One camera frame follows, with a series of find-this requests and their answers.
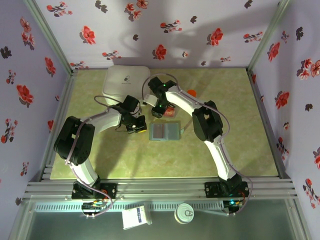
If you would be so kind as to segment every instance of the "white box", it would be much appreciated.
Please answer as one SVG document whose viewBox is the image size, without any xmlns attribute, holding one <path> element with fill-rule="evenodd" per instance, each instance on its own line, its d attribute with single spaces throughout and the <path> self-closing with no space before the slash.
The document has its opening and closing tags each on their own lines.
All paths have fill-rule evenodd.
<svg viewBox="0 0 320 240">
<path fill-rule="evenodd" d="M 146 66 L 121 66 L 113 65 L 108 68 L 105 75 L 102 94 L 123 102 L 127 95 L 139 101 L 142 100 L 142 85 L 150 77 L 150 70 Z M 143 88 L 143 95 L 150 94 L 150 88 L 146 82 Z M 118 102 L 106 98 L 108 105 L 115 105 Z"/>
</svg>

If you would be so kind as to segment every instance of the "floral wallpaper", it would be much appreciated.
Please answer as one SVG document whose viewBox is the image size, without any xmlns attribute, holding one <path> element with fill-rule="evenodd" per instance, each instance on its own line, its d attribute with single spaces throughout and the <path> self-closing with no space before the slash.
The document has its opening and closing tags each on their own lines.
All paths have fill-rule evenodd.
<svg viewBox="0 0 320 240">
<path fill-rule="evenodd" d="M 317 0 L 292 1 L 252 72 L 312 239 L 320 215 L 320 45 Z"/>
<path fill-rule="evenodd" d="M 7 240 L 39 173 L 67 73 L 23 1 L 3 2 L 0 15 L 0 239 Z"/>
<path fill-rule="evenodd" d="M 279 0 L 36 3 L 71 68 L 212 68 L 248 66 Z"/>
</svg>

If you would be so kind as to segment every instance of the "robotic arm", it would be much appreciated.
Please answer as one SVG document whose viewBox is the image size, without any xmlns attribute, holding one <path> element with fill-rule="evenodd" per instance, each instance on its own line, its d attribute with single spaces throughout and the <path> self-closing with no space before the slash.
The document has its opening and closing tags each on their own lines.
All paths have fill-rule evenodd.
<svg viewBox="0 0 320 240">
<path fill-rule="evenodd" d="M 65 120 L 54 143 L 54 151 L 58 153 L 62 159 L 67 160 L 77 131 L 81 127 L 68 164 L 78 179 L 76 188 L 82 198 L 102 197 L 100 194 L 83 186 L 83 184 L 79 184 L 79 182 L 83 182 L 94 189 L 103 189 L 100 184 L 100 178 L 89 161 L 94 135 L 119 125 L 125 125 L 129 134 L 146 131 L 145 116 L 139 116 L 139 110 L 139 101 L 128 95 L 123 103 L 110 106 L 109 109 L 89 118 L 79 119 L 70 116 Z"/>
<path fill-rule="evenodd" d="M 236 173 L 235 168 L 229 161 L 230 157 L 226 149 L 223 134 L 223 123 L 221 117 L 215 111 L 205 107 L 211 107 L 217 110 L 213 101 L 202 102 L 191 96 L 187 92 L 178 88 L 173 81 L 163 83 L 155 77 L 148 83 L 153 95 L 148 95 L 144 104 L 153 106 L 151 112 L 156 118 L 161 118 L 170 104 L 175 104 L 185 110 L 192 116 L 195 135 L 205 143 L 215 162 L 221 190 L 226 196 L 237 194 L 239 190 L 248 195 L 248 185 L 242 182 L 242 178 Z"/>
<path fill-rule="evenodd" d="M 173 81 L 163 83 L 155 77 L 148 83 L 154 95 L 148 95 L 143 104 L 152 105 L 152 115 L 161 118 L 170 104 L 175 104 L 192 116 L 193 127 L 196 136 L 209 148 L 218 171 L 219 185 L 210 188 L 215 192 L 214 197 L 236 196 L 241 191 L 248 196 L 248 184 L 242 182 L 242 178 L 232 167 L 228 160 L 229 154 L 221 139 L 223 133 L 223 123 L 218 113 L 212 109 L 217 109 L 213 101 L 201 102 L 197 98 L 180 90 Z M 110 127 L 123 124 L 129 133 L 140 133 L 147 129 L 145 116 L 139 116 L 139 101 L 127 96 L 123 103 L 111 106 L 108 111 L 104 111 L 90 120 L 84 120 L 70 116 L 66 119 L 60 134 L 54 144 L 54 150 L 61 158 L 67 159 L 74 136 L 78 128 L 83 125 L 78 136 L 75 148 L 70 158 L 70 167 L 80 182 L 84 182 L 92 188 L 101 190 L 100 178 L 93 170 L 89 161 L 92 141 L 95 134 L 100 133 Z M 102 197 L 83 185 L 78 187 L 81 196 L 88 198 Z"/>
</svg>

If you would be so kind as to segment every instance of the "white robotic arm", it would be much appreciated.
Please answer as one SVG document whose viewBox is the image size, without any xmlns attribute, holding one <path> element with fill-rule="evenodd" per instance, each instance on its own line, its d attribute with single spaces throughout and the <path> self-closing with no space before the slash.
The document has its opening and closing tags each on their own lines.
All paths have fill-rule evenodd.
<svg viewBox="0 0 320 240">
<path fill-rule="evenodd" d="M 179 90 L 176 85 L 173 85 L 170 88 L 168 88 L 168 90 L 165 92 L 165 98 L 168 102 L 175 104 L 181 109 L 185 110 L 190 116 L 193 116 L 193 113 L 196 109 L 200 109 L 202 107 L 200 103 L 204 104 L 204 102 L 191 96 L 187 92 Z M 154 108 L 157 108 L 157 103 L 159 102 L 159 100 L 154 95 L 147 95 L 144 99 L 144 102 L 152 105 Z M 164 103 L 163 101 L 161 103 L 161 108 L 165 107 L 165 104 L 166 103 Z M 231 179 L 234 175 L 236 175 L 236 172 L 230 167 L 231 163 L 226 160 L 230 159 L 230 157 L 226 149 L 224 140 L 222 139 L 220 141 L 220 138 L 221 135 L 219 134 L 217 137 L 214 138 L 212 142 L 208 140 L 204 140 L 203 142 L 209 148 L 209 151 L 213 157 L 213 160 L 217 168 L 218 176 L 221 179 L 228 180 Z"/>
<path fill-rule="evenodd" d="M 125 125 L 128 133 L 139 133 L 147 129 L 145 116 L 140 115 L 138 103 L 134 97 L 127 96 L 123 103 L 94 116 L 83 119 L 70 116 L 66 119 L 55 141 L 54 150 L 66 160 L 79 182 L 92 187 L 99 179 L 89 160 L 96 134 L 119 125 Z"/>
</svg>

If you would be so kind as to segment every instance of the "cable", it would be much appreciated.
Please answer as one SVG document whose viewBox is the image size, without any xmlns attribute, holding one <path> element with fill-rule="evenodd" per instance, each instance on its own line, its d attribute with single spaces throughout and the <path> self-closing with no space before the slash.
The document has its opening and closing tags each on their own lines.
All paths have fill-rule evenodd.
<svg viewBox="0 0 320 240">
<path fill-rule="evenodd" d="M 70 159 L 71 159 L 72 154 L 74 153 L 74 150 L 75 150 L 75 147 L 76 147 L 76 144 L 77 144 L 77 141 L 78 141 L 78 138 L 79 138 L 80 131 L 81 131 L 82 127 L 86 124 L 86 122 L 107 114 L 108 113 L 107 111 L 104 111 L 104 112 L 98 113 L 96 115 L 90 116 L 80 124 L 80 126 L 78 127 L 78 129 L 76 131 L 76 134 L 75 134 L 75 137 L 74 137 L 74 141 L 72 143 L 72 146 L 71 146 L 70 152 L 68 154 L 68 157 L 65 160 L 65 165 L 68 165 L 70 163 Z"/>
<path fill-rule="evenodd" d="M 154 77 L 156 77 L 156 76 L 163 76 L 163 75 L 169 76 L 169 77 L 171 77 L 171 78 L 174 79 L 174 81 L 175 81 L 175 83 L 176 83 L 176 87 L 177 87 L 178 90 L 179 90 L 179 93 L 178 93 L 178 94 L 181 94 L 181 95 L 185 96 L 186 98 L 194 101 L 194 98 L 193 98 L 193 97 L 191 97 L 189 94 L 185 94 L 185 93 L 183 92 L 183 90 L 180 88 L 178 79 L 177 79 L 174 75 L 172 75 L 172 74 L 170 74 L 170 73 L 165 73 L 165 72 L 160 72 L 160 73 L 153 74 L 153 75 L 149 76 L 149 77 L 143 82 L 143 84 L 142 84 L 142 89 L 141 89 L 142 100 L 145 99 L 145 98 L 144 98 L 144 86 L 145 86 L 146 82 L 149 81 L 151 78 L 154 78 Z M 227 155 L 226 155 L 226 153 L 225 153 L 225 151 L 224 151 L 224 148 L 223 148 L 223 146 L 222 146 L 222 140 L 223 140 L 223 139 L 225 138 L 225 136 L 227 136 L 227 135 L 229 134 L 229 132 L 230 132 L 230 123 L 229 123 L 227 117 L 226 117 L 223 113 L 221 113 L 220 111 L 218 111 L 217 109 L 215 109 L 215 108 L 213 108 L 213 107 L 211 107 L 211 106 L 208 106 L 208 105 L 206 105 L 206 104 L 204 104 L 204 103 L 201 103 L 201 102 L 198 102 L 198 104 L 201 105 L 201 106 L 203 106 L 203 107 L 205 107 L 205 108 L 207 108 L 207 109 L 210 109 L 210 110 L 214 111 L 214 112 L 217 113 L 217 114 L 219 114 L 219 115 L 220 115 L 221 117 L 223 117 L 223 119 L 226 121 L 226 124 L 227 124 L 227 126 L 228 126 L 227 131 L 226 131 L 224 134 L 222 134 L 221 137 L 220 137 L 219 140 L 218 140 L 218 144 L 220 145 L 220 148 L 222 149 L 222 154 L 223 154 L 223 156 L 224 156 L 224 159 L 226 160 L 226 163 L 230 166 L 230 168 L 231 168 L 235 173 L 237 173 L 238 175 L 240 175 L 241 177 L 243 177 L 243 178 L 245 178 L 245 179 L 248 179 L 249 182 L 251 183 L 251 191 L 249 192 L 249 195 L 248 195 L 246 201 L 244 202 L 243 206 L 242 206 L 238 211 L 236 211 L 234 214 L 240 213 L 240 212 L 244 209 L 244 207 L 247 205 L 247 202 L 248 202 L 249 198 L 251 197 L 252 191 L 253 191 L 253 189 L 254 189 L 254 183 L 252 182 L 252 180 L 251 180 L 250 177 L 248 177 L 248 176 L 246 176 L 246 175 L 243 175 L 241 172 L 239 172 L 238 170 L 236 170 L 236 169 L 232 166 L 230 160 L 228 159 L 228 157 L 227 157 Z"/>
<path fill-rule="evenodd" d="M 105 212 L 109 211 L 109 210 L 112 208 L 112 206 L 114 205 L 114 202 L 112 201 L 112 198 L 111 198 L 107 193 L 105 193 L 105 192 L 103 192 L 103 191 L 100 191 L 100 190 L 98 190 L 98 189 L 95 189 L 95 188 L 91 187 L 89 184 L 86 184 L 84 181 L 82 181 L 82 180 L 79 178 L 79 176 L 77 175 L 76 171 L 73 169 L 72 165 L 71 165 L 70 167 L 71 167 L 71 171 L 73 172 L 73 174 L 75 175 L 75 177 L 77 178 L 77 180 L 78 180 L 81 184 L 85 185 L 87 188 L 89 188 L 89 189 L 91 189 L 91 190 L 93 190 L 93 191 L 95 191 L 95 192 L 97 192 L 97 193 L 100 193 L 100 194 L 102 194 L 102 195 L 105 195 L 105 196 L 110 200 L 109 206 L 106 207 L 104 210 L 99 211 L 98 213 L 93 213 L 92 215 L 85 214 L 86 217 L 87 217 L 87 218 L 95 218 L 95 217 L 97 217 L 97 216 L 99 216 L 99 215 L 101 215 L 101 214 L 104 214 Z"/>
<path fill-rule="evenodd" d="M 99 215 L 107 212 L 107 211 L 108 211 L 109 209 L 111 209 L 112 206 L 113 206 L 112 198 L 111 198 L 107 193 L 105 193 L 105 192 L 103 192 L 103 191 L 100 191 L 100 190 L 98 190 L 98 189 L 95 189 L 95 188 L 91 187 L 89 184 L 87 184 L 87 183 L 85 183 L 84 181 L 82 181 L 82 180 L 80 179 L 80 177 L 77 175 L 76 171 L 74 170 L 72 164 L 70 163 L 70 159 L 71 159 L 72 154 L 74 153 L 74 150 L 75 150 L 75 147 L 76 147 L 76 144 L 77 144 L 77 141 L 78 141 L 78 138 L 79 138 L 80 131 L 81 131 L 82 127 L 86 124 L 86 122 L 88 122 L 88 121 L 90 121 L 90 120 L 93 120 L 93 119 L 96 119 L 96 118 L 98 118 L 98 117 L 101 117 L 101 116 L 103 116 L 103 115 L 105 115 L 105 114 L 107 114 L 107 113 L 109 112 L 109 109 L 110 109 L 111 106 L 108 106 L 108 105 L 106 105 L 106 104 L 98 101 L 98 100 L 96 99 L 97 97 L 107 98 L 107 99 L 111 99 L 111 100 L 114 100 L 114 101 L 116 101 L 116 102 L 119 102 L 118 100 L 113 99 L 113 98 L 108 97 L 108 96 L 103 96 L 103 95 L 94 96 L 93 99 L 94 99 L 98 104 L 105 106 L 105 107 L 106 107 L 106 111 L 88 117 L 87 119 L 85 119 L 85 120 L 79 125 L 79 127 L 78 127 L 78 129 L 77 129 L 77 131 L 76 131 L 76 134 L 75 134 L 74 141 L 73 141 L 73 143 L 72 143 L 70 152 L 69 152 L 69 154 L 68 154 L 68 156 L 67 156 L 67 158 L 66 158 L 66 160 L 65 160 L 65 165 L 69 165 L 69 166 L 70 166 L 71 171 L 73 172 L 73 174 L 75 175 L 75 177 L 77 178 L 77 180 L 78 180 L 81 184 L 83 184 L 84 186 L 86 186 L 88 189 L 91 189 L 92 191 L 95 191 L 95 192 L 97 192 L 97 193 L 100 193 L 100 194 L 106 196 L 106 197 L 110 200 L 110 204 L 109 204 L 108 207 L 106 207 L 104 210 L 98 212 L 97 214 L 92 214 L 92 215 L 88 215 L 88 214 L 87 214 L 86 216 L 87 216 L 88 218 L 94 218 L 94 217 L 96 217 L 96 216 L 99 216 Z"/>
<path fill-rule="evenodd" d="M 112 98 L 112 97 L 109 97 L 109 96 L 104 96 L 104 95 L 96 95 L 96 96 L 94 96 L 93 100 L 95 100 L 97 104 L 100 104 L 100 105 L 102 105 L 102 106 L 105 106 L 105 107 L 107 107 L 108 109 L 110 108 L 110 106 L 108 106 L 107 104 L 104 104 L 104 103 L 98 101 L 98 100 L 97 100 L 98 97 L 99 97 L 99 98 L 105 98 L 105 99 L 111 99 L 111 100 L 113 100 L 113 101 L 116 101 L 116 102 L 122 104 L 122 102 L 120 102 L 120 101 L 118 101 L 118 100 L 116 100 L 116 99 L 114 99 L 114 98 Z"/>
</svg>

